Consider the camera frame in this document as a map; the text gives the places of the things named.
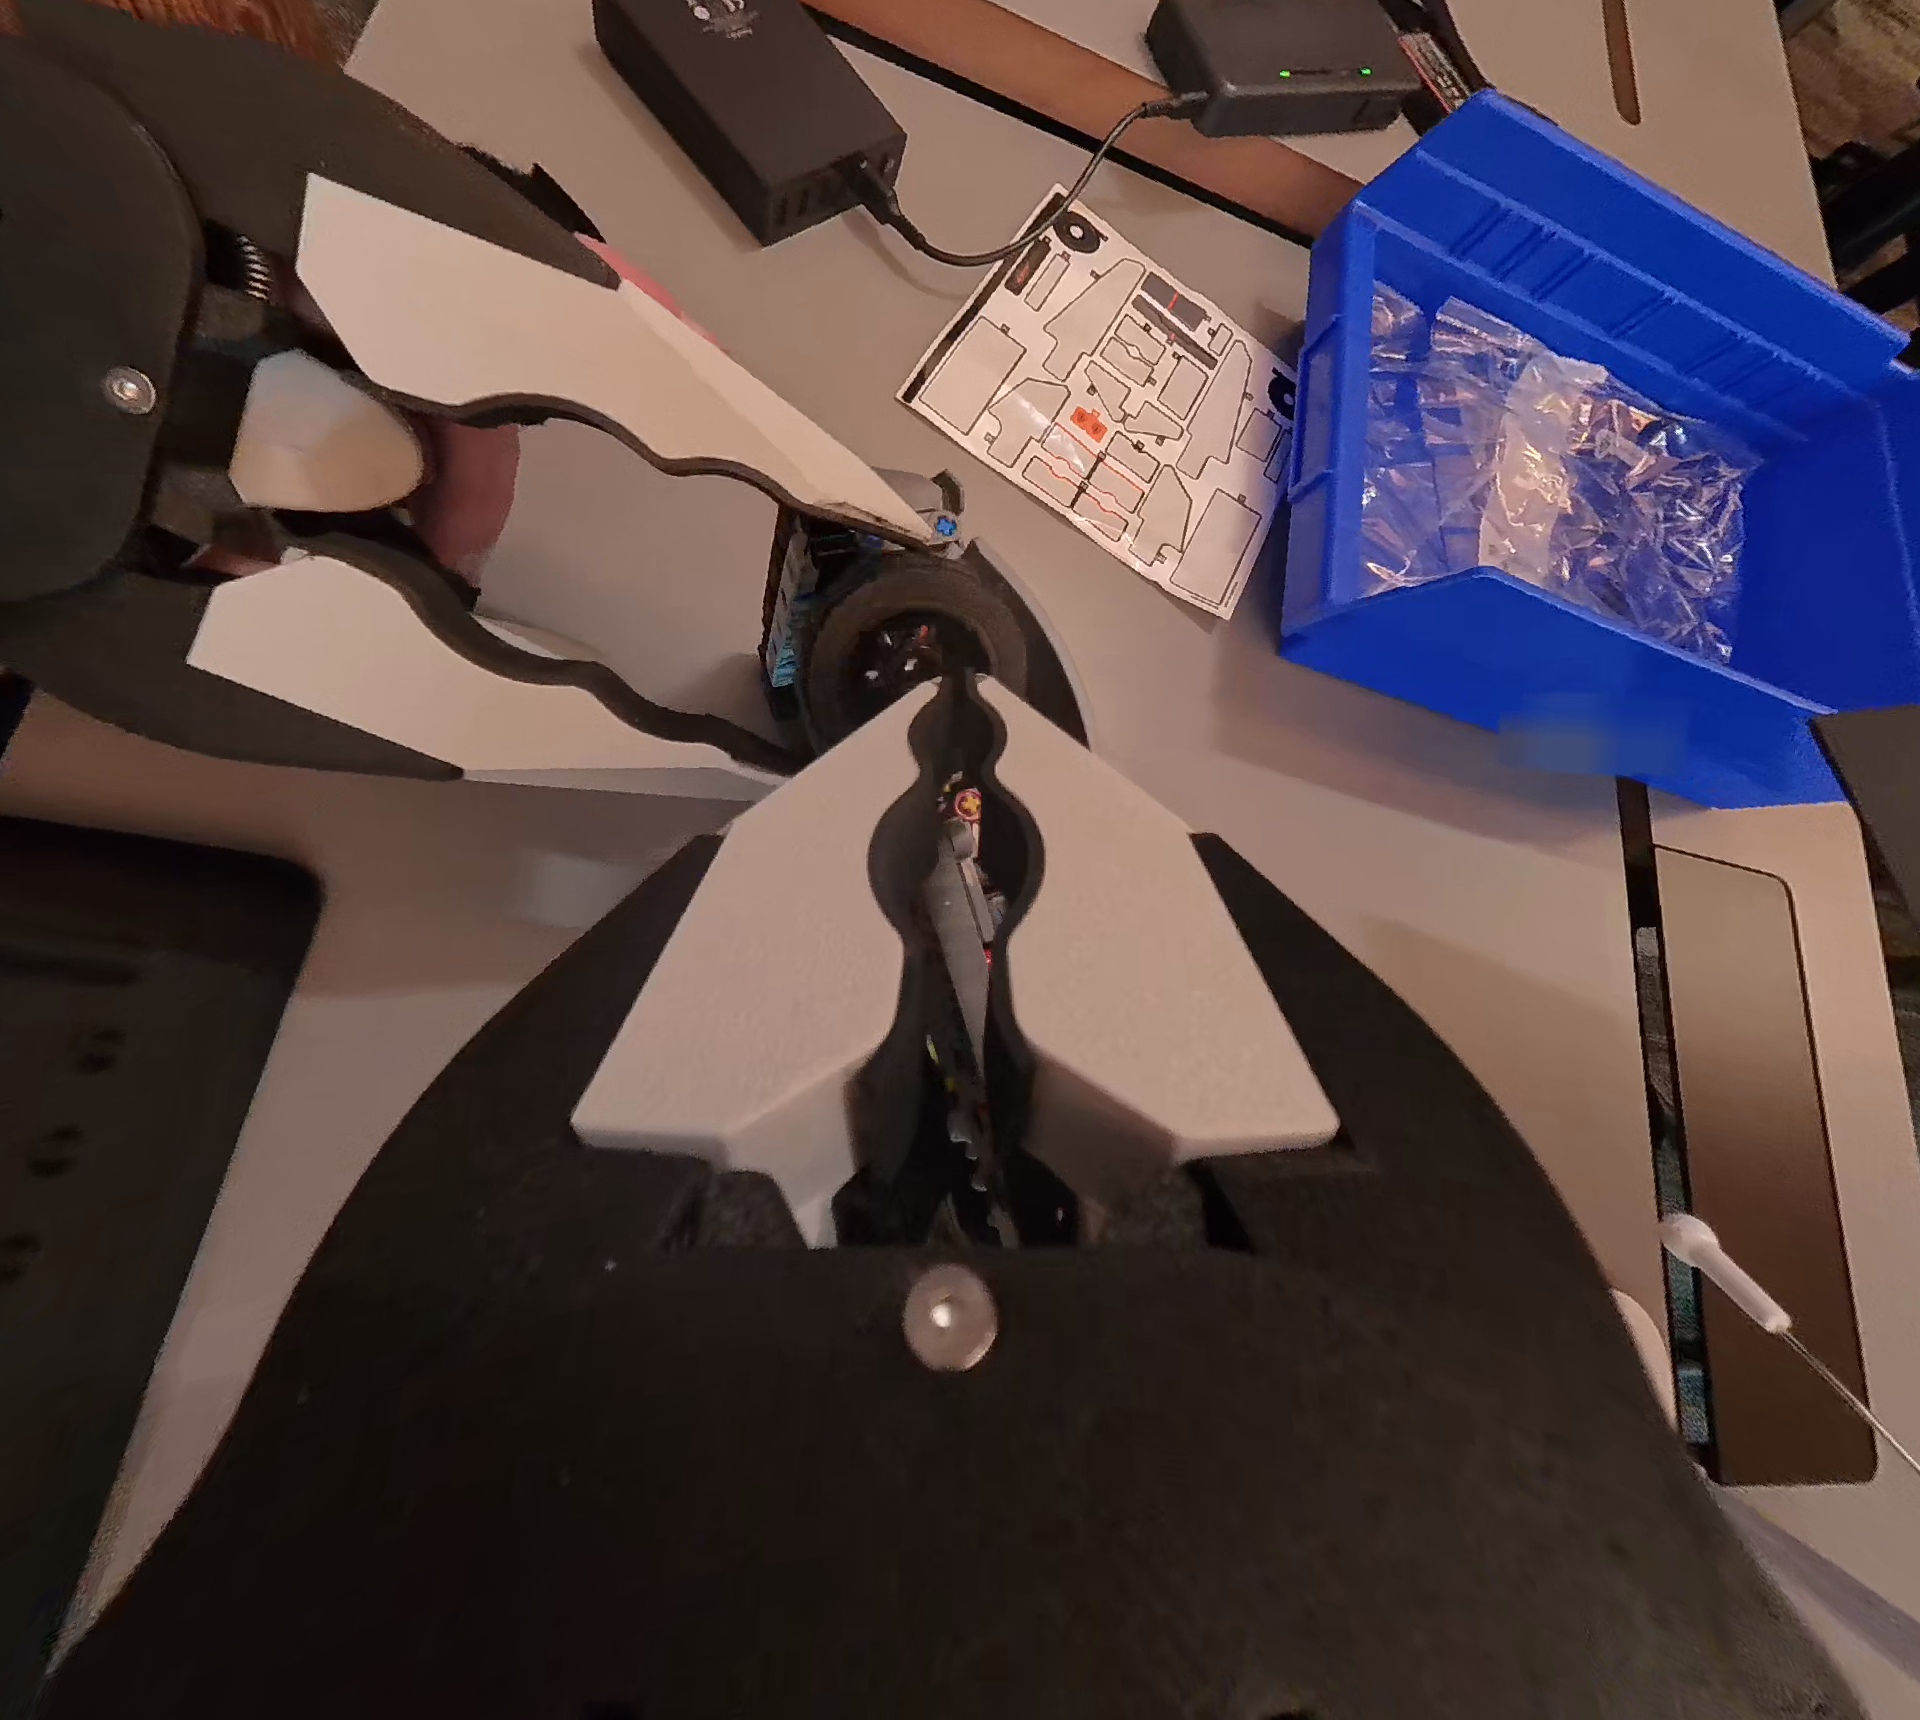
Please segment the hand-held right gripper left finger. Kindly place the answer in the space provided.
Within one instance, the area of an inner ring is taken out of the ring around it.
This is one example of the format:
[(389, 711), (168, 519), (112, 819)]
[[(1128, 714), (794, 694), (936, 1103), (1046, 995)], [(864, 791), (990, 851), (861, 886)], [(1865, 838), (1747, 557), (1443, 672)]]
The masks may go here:
[(916, 686), (726, 827), (572, 1109), (582, 1141), (774, 1180), (834, 1245), (834, 1200), (913, 1135), (951, 708)]

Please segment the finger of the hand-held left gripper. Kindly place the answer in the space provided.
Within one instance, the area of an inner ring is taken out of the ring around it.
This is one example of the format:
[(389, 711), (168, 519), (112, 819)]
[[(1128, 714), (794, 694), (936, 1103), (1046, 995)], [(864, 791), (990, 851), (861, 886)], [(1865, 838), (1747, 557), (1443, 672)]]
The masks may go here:
[(882, 475), (629, 282), (611, 287), (321, 173), (295, 268), (358, 372), (475, 422), (539, 412), (595, 425), (667, 474), (718, 474), (859, 532), (936, 532)]
[(560, 633), (463, 608), (409, 563), (305, 550), (210, 592), (185, 664), (479, 783), (767, 795), (802, 762), (660, 708)]

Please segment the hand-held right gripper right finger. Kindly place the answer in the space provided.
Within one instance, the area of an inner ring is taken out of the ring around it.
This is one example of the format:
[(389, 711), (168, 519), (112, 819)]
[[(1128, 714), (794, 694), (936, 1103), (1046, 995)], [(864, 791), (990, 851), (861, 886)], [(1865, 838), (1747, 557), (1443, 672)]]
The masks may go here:
[(1328, 1146), (1338, 1112), (1193, 830), (999, 679), (975, 696), (1038, 850), (995, 958), (1020, 1150), (1116, 1208), (1191, 1162)]

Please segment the partly built lego car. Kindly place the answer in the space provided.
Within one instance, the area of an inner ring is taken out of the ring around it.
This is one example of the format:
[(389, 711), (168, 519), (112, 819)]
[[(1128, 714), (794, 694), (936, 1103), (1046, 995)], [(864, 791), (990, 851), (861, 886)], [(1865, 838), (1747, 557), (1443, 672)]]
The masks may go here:
[[(799, 632), (830, 578), (875, 555), (960, 560), (1013, 606), (1026, 636), (1027, 682), (1020, 696), (1071, 739), (1087, 739), (1078, 683), (1044, 617), (992, 555), (968, 540), (956, 475), (880, 467), (877, 475), (929, 523), (934, 542), (892, 538), (780, 507), (762, 597), (760, 688), (791, 750), (815, 754), (799, 697)], [(840, 1244), (1013, 1245), (1013, 1192), (992, 1152), (986, 1077), (987, 987), (1005, 895), (979, 858), (982, 794), (968, 763), (938, 789), (938, 847), (912, 918), (905, 971), (922, 1003), (917, 1119), (893, 1176), (859, 1170), (828, 1203)]]

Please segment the black lego wheel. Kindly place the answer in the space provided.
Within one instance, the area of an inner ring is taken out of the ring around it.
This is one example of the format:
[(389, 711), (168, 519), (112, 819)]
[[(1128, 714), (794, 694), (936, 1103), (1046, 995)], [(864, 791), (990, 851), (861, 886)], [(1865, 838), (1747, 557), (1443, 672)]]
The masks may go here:
[(896, 552), (847, 566), (797, 633), (802, 723), (815, 752), (953, 674), (995, 678), (1018, 696), (1030, 679), (1011, 602), (960, 560)]

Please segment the person's left hand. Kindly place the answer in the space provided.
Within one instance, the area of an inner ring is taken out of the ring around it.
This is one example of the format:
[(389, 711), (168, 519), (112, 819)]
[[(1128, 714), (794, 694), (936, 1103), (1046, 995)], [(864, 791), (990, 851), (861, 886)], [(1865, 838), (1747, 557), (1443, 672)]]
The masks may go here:
[(424, 460), (404, 504), (412, 532), (425, 555), (477, 590), (514, 509), (520, 428), (468, 425), (419, 412), (405, 419)]

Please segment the black multiport charger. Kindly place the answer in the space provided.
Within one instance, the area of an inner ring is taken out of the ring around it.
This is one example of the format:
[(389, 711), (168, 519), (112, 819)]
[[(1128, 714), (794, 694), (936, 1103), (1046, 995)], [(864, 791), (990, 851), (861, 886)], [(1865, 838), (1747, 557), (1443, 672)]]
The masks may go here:
[(905, 135), (802, 0), (589, 0), (613, 74), (760, 246), (889, 191)]

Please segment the blue plastic bin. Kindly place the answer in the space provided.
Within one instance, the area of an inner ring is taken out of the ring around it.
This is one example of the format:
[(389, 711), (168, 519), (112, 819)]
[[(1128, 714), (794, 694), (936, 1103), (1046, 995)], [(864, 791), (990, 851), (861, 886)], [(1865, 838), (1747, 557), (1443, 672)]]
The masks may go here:
[[(1728, 666), (1494, 569), (1362, 594), (1377, 283), (1497, 316), (1755, 456)], [(1716, 809), (1842, 801), (1811, 722), (1917, 699), (1905, 347), (1783, 255), (1480, 92), (1312, 246), (1279, 652), (1489, 732), (1565, 706), (1600, 741), (1580, 771)]]

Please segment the black perforated office chair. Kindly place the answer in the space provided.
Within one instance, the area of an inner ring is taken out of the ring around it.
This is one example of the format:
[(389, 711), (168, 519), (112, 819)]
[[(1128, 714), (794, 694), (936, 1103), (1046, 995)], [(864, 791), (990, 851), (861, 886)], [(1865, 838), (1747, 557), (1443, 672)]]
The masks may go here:
[(26, 1715), (323, 912), (295, 863), (2, 819), (2, 1696)]

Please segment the white sticker sheet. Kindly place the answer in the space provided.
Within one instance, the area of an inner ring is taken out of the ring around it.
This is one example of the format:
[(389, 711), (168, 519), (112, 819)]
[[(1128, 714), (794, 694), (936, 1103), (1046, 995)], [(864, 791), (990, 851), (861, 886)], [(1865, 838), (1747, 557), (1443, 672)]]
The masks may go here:
[(983, 278), (897, 391), (1140, 578), (1227, 622), (1281, 507), (1276, 342), (1076, 204)]

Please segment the white book stand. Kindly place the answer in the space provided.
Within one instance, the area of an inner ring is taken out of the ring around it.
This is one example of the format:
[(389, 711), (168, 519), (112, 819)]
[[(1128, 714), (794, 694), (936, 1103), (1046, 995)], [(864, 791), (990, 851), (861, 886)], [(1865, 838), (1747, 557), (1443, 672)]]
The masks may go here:
[[(1610, 1290), (1608, 1295), (1633, 1343), (1653, 1399), (1664, 1409), (1667, 1424), (1677, 1426), (1671, 1363), (1662, 1333), (1638, 1300), (1619, 1290)], [(1707, 1483), (1707, 1492), (1716, 1494), (1740, 1540), (1797, 1607), (1821, 1612), (1860, 1654), (1881, 1660), (1883, 1670), (1900, 1675), (1907, 1688), (1917, 1685), (1917, 1622), (1912, 1613), (1868, 1587), (1858, 1575), (1782, 1528), (1736, 1492), (1716, 1483)]]

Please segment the clear plastic bags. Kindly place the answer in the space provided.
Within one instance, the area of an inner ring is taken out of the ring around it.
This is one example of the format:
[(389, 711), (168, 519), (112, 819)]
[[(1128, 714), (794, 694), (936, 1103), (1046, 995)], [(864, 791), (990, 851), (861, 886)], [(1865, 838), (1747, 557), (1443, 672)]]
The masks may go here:
[(1374, 283), (1355, 590), (1500, 572), (1716, 664), (1761, 456), (1461, 297)]

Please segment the black power adapter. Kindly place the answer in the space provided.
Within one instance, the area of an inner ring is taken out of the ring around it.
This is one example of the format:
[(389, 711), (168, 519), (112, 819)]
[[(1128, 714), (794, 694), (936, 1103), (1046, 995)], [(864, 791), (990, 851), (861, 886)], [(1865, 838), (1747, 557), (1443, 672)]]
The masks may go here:
[(1375, 0), (1157, 0), (1143, 46), (1206, 137), (1374, 131), (1426, 92)]

